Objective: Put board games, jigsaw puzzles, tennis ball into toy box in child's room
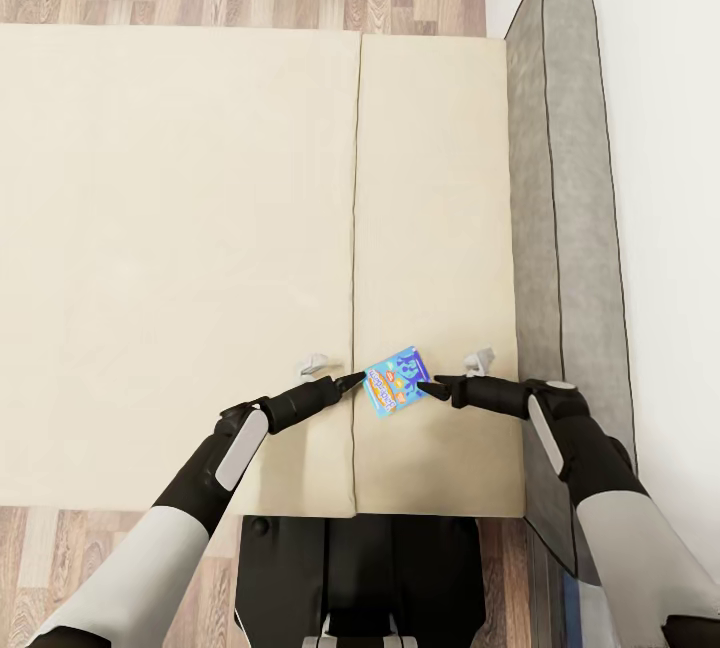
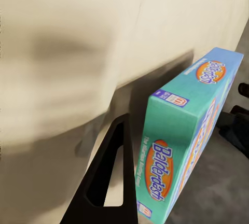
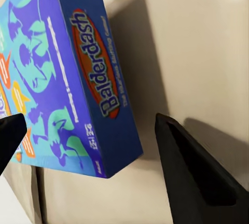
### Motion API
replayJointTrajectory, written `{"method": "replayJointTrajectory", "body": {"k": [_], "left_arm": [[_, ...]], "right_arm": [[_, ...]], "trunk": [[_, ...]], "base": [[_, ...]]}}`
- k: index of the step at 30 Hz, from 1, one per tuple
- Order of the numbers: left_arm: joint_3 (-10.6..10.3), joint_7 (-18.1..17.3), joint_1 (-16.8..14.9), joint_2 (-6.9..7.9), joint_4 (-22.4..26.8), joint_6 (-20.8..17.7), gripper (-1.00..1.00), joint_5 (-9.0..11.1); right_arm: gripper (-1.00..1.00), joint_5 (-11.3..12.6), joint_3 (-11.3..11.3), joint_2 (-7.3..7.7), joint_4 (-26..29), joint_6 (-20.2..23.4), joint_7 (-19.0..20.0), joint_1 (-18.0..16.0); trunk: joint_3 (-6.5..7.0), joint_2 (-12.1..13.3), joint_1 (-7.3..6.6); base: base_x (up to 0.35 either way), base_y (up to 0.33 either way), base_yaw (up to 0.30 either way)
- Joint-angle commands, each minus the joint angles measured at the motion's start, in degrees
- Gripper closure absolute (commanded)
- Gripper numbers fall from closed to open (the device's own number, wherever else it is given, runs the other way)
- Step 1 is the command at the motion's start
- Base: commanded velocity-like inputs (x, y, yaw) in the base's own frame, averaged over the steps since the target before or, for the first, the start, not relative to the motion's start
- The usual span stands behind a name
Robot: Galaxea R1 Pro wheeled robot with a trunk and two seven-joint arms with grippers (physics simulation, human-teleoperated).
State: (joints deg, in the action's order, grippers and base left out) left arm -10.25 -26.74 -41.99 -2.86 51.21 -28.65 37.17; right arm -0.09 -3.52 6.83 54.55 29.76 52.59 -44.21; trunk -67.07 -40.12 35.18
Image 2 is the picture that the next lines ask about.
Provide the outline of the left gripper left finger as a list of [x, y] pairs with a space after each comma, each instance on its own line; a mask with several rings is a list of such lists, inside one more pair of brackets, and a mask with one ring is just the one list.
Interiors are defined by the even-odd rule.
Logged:
[[[123, 145], [123, 204], [104, 206]], [[113, 120], [60, 224], [138, 224], [130, 114]]]

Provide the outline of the board game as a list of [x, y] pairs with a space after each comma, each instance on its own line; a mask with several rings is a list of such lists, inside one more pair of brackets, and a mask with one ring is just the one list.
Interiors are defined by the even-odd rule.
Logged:
[[147, 102], [137, 211], [164, 224], [212, 135], [244, 54], [214, 47]]

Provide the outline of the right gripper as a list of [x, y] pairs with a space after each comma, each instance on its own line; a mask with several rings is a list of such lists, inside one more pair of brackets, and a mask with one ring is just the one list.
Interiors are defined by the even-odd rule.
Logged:
[[233, 144], [236, 149], [240, 150], [249, 159], [248, 153], [232, 131], [233, 123], [237, 113], [249, 115], [249, 110], [236, 105], [232, 108], [230, 113], [225, 113], [222, 111], [215, 126], [219, 129], [219, 134], [223, 138], [225, 138], [229, 143]]

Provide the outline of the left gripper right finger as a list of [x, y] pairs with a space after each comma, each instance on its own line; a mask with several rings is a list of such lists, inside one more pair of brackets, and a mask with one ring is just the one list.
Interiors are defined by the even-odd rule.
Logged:
[[232, 131], [249, 155], [249, 115], [237, 113]]

